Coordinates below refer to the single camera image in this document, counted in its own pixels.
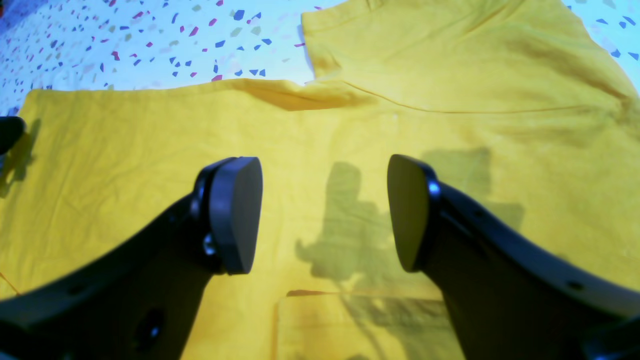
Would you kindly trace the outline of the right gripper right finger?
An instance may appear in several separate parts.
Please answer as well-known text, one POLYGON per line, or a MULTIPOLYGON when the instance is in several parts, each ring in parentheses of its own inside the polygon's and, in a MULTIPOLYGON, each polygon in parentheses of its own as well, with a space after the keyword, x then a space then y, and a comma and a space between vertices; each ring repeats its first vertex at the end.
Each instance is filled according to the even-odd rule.
POLYGON ((467 360, 637 360, 640 297, 552 255, 429 164, 394 154, 398 260, 439 288, 467 360))

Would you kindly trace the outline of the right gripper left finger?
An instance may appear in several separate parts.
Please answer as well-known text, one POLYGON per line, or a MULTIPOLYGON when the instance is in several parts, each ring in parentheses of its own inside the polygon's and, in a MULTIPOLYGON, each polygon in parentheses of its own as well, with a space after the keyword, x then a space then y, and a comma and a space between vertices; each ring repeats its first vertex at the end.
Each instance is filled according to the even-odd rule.
POLYGON ((178 360, 217 275, 254 264, 258 157, 203 168, 190 194, 98 260, 1 302, 3 360, 178 360))

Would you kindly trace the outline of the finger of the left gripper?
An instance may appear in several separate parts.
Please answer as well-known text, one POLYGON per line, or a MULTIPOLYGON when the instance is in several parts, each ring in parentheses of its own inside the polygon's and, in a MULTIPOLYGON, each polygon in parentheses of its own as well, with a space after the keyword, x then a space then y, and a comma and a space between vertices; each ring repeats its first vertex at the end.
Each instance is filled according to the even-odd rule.
POLYGON ((8 153, 25 132, 26 123, 19 116, 0 117, 0 155, 8 153))

